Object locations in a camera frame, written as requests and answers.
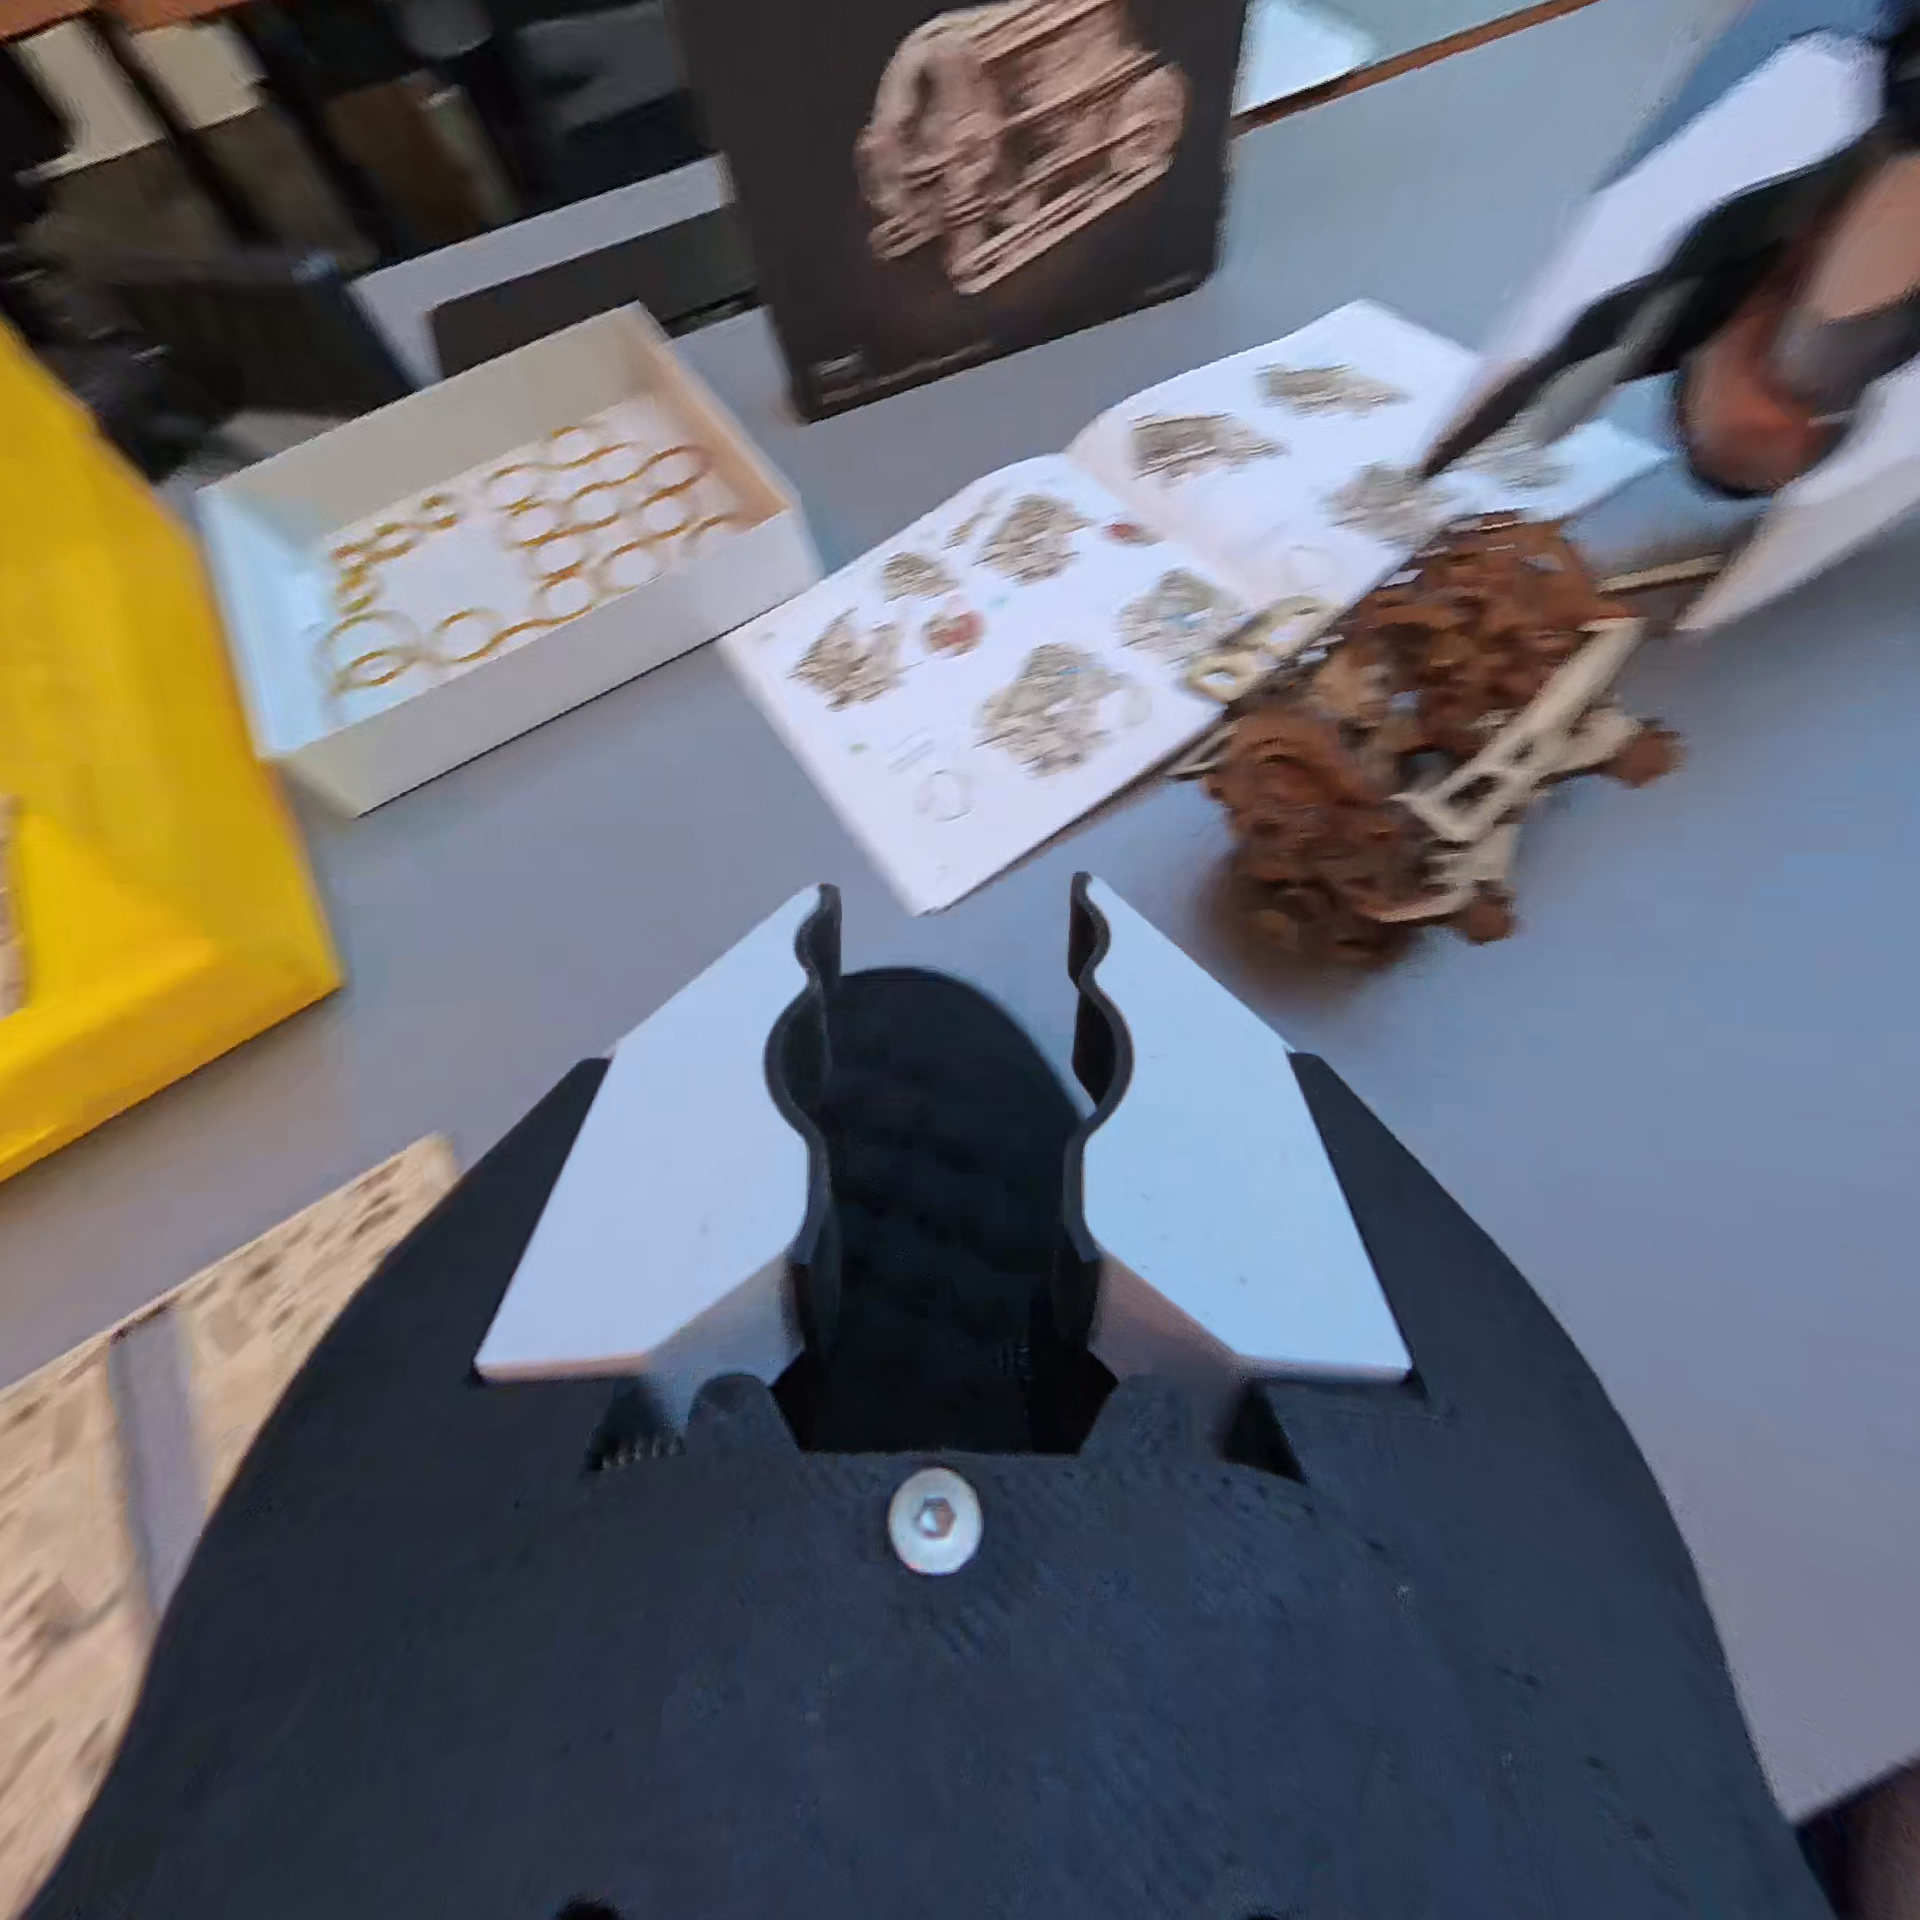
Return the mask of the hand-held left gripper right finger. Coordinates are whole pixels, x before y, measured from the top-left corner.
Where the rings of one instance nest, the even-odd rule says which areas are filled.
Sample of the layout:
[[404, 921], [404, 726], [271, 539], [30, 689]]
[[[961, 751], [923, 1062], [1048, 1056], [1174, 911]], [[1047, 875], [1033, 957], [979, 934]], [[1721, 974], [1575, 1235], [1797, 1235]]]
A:
[[1070, 982], [1090, 1355], [1180, 1389], [1405, 1385], [1408, 1342], [1289, 1039], [1099, 875], [1070, 883]]

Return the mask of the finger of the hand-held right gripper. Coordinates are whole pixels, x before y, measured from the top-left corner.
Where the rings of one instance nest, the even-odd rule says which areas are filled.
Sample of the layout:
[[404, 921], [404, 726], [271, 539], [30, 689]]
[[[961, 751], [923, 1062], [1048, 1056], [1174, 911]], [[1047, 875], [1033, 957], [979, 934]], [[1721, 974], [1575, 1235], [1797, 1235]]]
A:
[[[1436, 478], [1436, 475], [1464, 468], [1465, 457], [1475, 457], [1484, 446], [1493, 446], [1509, 428], [1522, 428], [1522, 439], [1529, 446], [1553, 446], [1575, 424], [1580, 424], [1595, 410], [1603, 410], [1619, 387], [1632, 387], [1632, 386], [1644, 386], [1644, 381], [1670, 381], [1670, 417], [1674, 417], [1674, 432], [1678, 432], [1678, 446], [1679, 446], [1679, 424], [1678, 424], [1674, 400], [1678, 400], [1678, 381], [1679, 381], [1688, 356], [1698, 349], [1707, 349], [1728, 320], [1736, 320], [1736, 310], [1759, 290], [1759, 280], [1781, 264], [1781, 256], [1783, 256], [1783, 249], [1774, 249], [1771, 260], [1759, 275], [1743, 276], [1743, 290], [1729, 300], [1729, 310], [1709, 320], [1701, 337], [1688, 343], [1674, 361], [1674, 368], [1661, 362], [1661, 349], [1666, 349], [1666, 336], [1674, 326], [1674, 314], [1688, 310], [1688, 290], [1679, 290], [1679, 285], [1670, 290], [1661, 300], [1646, 300], [1644, 314], [1636, 320], [1636, 326], [1625, 336], [1625, 343], [1610, 356], [1556, 375], [1550, 387], [1536, 391], [1536, 400], [1529, 410], [1475, 410], [1475, 400], [1465, 400], [1464, 412], [1436, 432], [1436, 441], [1421, 457], [1421, 478]], [[1864, 432], [1864, 410], [1855, 417], [1855, 428], [1842, 439], [1842, 446], [1823, 468], [1839, 464], [1839, 454], [1860, 432]]]
[[1884, 47], [1865, 32], [1790, 32], [1743, 61], [1569, 215], [1484, 356], [1475, 410], [1529, 410], [1679, 285], [1688, 310], [1661, 349], [1674, 368], [1814, 218], [1879, 115]]

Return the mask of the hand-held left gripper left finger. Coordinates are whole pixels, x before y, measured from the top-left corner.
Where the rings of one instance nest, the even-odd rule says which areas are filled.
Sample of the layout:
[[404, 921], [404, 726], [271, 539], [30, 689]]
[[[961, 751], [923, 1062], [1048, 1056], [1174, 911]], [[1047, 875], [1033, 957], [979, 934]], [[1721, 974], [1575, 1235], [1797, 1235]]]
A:
[[714, 1379], [804, 1352], [829, 1161], [804, 1115], [829, 1062], [843, 896], [813, 883], [617, 1051], [474, 1352], [488, 1385], [638, 1379], [687, 1428]]

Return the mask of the wooden mechanical model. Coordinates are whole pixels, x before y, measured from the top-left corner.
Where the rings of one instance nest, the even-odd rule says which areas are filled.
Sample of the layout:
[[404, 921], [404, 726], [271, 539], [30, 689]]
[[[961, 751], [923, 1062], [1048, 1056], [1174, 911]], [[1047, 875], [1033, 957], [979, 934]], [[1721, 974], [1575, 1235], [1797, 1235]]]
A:
[[1228, 816], [1231, 896], [1306, 961], [1389, 966], [1515, 930], [1526, 825], [1569, 781], [1644, 791], [1684, 742], [1619, 706], [1640, 599], [1721, 552], [1595, 575], [1562, 522], [1470, 516], [1258, 683], [1180, 764]]

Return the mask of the person's right hand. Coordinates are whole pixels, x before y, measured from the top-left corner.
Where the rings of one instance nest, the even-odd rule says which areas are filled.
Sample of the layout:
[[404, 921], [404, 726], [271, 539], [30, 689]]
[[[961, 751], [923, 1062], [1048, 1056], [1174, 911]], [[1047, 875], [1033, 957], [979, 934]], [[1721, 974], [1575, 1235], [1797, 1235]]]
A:
[[1920, 343], [1915, 105], [1884, 107], [1851, 176], [1678, 381], [1688, 471], [1771, 497], [1823, 468]]

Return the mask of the white cardboard box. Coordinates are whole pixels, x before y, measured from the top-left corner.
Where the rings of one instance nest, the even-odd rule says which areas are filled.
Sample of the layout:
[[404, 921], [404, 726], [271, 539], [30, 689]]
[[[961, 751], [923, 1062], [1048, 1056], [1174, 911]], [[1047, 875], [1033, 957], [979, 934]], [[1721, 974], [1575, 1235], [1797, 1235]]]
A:
[[[643, 404], [660, 424], [714, 446], [759, 522], [665, 584], [468, 678], [404, 704], [332, 706], [311, 651], [326, 622], [321, 543], [617, 404]], [[643, 308], [555, 331], [198, 486], [195, 522], [255, 757], [348, 816], [749, 630], [822, 580], [798, 490]]]

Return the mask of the instruction booklet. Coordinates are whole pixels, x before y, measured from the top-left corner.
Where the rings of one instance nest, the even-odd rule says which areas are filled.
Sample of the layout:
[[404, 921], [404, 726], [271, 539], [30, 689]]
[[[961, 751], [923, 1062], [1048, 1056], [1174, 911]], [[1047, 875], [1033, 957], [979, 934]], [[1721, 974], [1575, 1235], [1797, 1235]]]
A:
[[1219, 726], [1435, 535], [1567, 522], [1658, 471], [1610, 422], [1436, 478], [1475, 356], [1377, 300], [1203, 362], [1000, 468], [725, 640], [908, 911], [971, 896]]

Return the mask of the pile of rubber bands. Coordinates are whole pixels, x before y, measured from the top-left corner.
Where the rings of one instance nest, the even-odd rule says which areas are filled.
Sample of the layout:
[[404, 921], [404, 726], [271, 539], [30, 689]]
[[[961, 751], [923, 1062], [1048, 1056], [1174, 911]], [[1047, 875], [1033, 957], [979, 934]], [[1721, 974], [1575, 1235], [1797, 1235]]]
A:
[[665, 584], [757, 522], [714, 446], [643, 404], [591, 412], [321, 543], [320, 689], [348, 712], [404, 704]]

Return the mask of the yellow box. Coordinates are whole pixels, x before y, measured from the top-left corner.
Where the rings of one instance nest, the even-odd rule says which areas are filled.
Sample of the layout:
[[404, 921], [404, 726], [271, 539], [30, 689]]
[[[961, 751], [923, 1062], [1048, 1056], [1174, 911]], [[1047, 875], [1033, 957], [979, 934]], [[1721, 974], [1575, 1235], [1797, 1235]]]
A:
[[26, 1004], [0, 1026], [5, 1177], [343, 987], [198, 543], [13, 326], [0, 787], [26, 944]]

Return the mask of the wooden puzzle parts sheet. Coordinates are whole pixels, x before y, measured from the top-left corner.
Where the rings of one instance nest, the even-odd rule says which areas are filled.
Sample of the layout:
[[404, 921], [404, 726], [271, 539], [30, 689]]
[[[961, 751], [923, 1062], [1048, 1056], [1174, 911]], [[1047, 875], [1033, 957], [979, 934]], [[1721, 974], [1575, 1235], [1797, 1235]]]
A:
[[456, 1180], [451, 1142], [426, 1135], [5, 1389], [5, 1917], [95, 1799], [156, 1624], [263, 1422]]

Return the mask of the black product box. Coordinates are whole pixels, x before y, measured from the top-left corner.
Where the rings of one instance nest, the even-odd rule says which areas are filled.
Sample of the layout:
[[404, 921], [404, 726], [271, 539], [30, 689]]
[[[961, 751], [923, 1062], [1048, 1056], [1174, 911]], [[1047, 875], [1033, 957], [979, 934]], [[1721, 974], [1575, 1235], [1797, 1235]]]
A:
[[804, 422], [1207, 285], [1238, 0], [675, 6]]

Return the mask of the black device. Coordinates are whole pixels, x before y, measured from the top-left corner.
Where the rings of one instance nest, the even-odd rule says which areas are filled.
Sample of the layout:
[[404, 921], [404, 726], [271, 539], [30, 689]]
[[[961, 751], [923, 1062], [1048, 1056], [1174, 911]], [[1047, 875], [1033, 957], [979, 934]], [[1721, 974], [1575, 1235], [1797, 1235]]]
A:
[[245, 412], [343, 422], [417, 391], [332, 253], [95, 249], [64, 264], [13, 240], [0, 297], [38, 368], [145, 478]]

